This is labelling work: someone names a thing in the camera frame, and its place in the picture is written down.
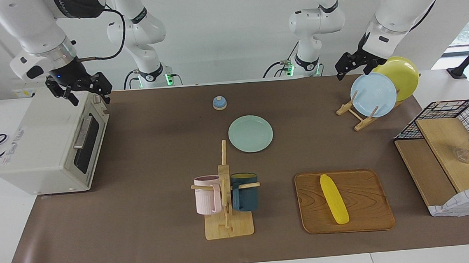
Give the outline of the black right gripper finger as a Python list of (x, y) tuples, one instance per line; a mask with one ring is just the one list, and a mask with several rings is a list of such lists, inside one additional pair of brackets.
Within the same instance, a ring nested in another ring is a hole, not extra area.
[(105, 77), (104, 73), (97, 72), (95, 75), (90, 76), (90, 81), (91, 93), (100, 95), (102, 100), (109, 105), (111, 101), (112, 84)]
[(52, 76), (46, 77), (45, 85), (56, 98), (64, 98), (74, 106), (79, 105), (79, 99), (72, 93), (71, 87), (61, 87)]

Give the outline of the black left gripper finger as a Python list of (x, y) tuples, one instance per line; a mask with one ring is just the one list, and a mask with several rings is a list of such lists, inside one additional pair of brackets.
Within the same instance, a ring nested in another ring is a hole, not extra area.
[(336, 78), (339, 81), (342, 81), (347, 73), (362, 66), (362, 64), (363, 56), (358, 53), (350, 54), (345, 52), (335, 64), (335, 69), (337, 71)]
[(383, 65), (387, 62), (387, 59), (383, 58), (371, 58), (367, 60), (367, 64), (364, 66), (364, 74), (369, 75), (376, 67)]

